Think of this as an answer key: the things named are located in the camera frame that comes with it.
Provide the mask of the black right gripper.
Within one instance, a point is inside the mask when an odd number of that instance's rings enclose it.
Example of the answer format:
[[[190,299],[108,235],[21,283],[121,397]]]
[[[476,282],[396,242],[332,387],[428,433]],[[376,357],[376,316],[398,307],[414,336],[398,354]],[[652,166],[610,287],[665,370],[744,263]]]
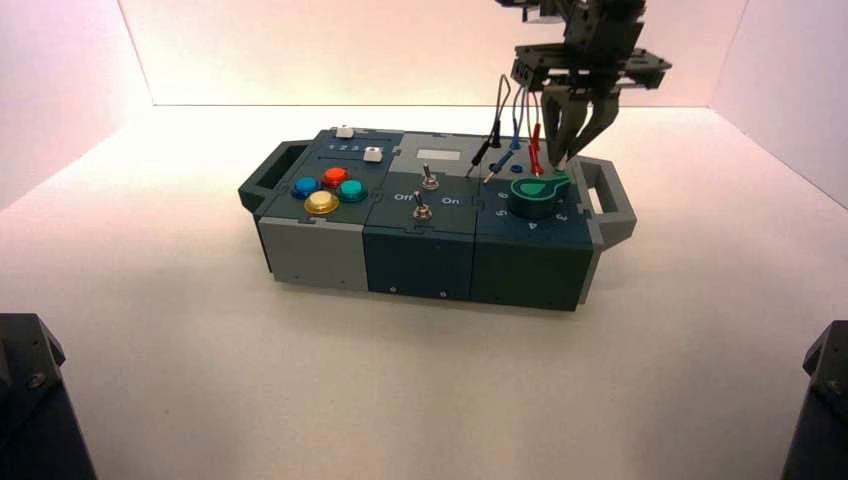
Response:
[[[618,115],[619,91],[585,89],[614,89],[621,79],[627,88],[657,89],[671,69],[668,60],[637,46],[644,1],[513,1],[511,6],[521,11],[524,23],[564,24],[557,42],[517,46],[511,71],[519,85],[543,89],[552,167],[576,157]]]

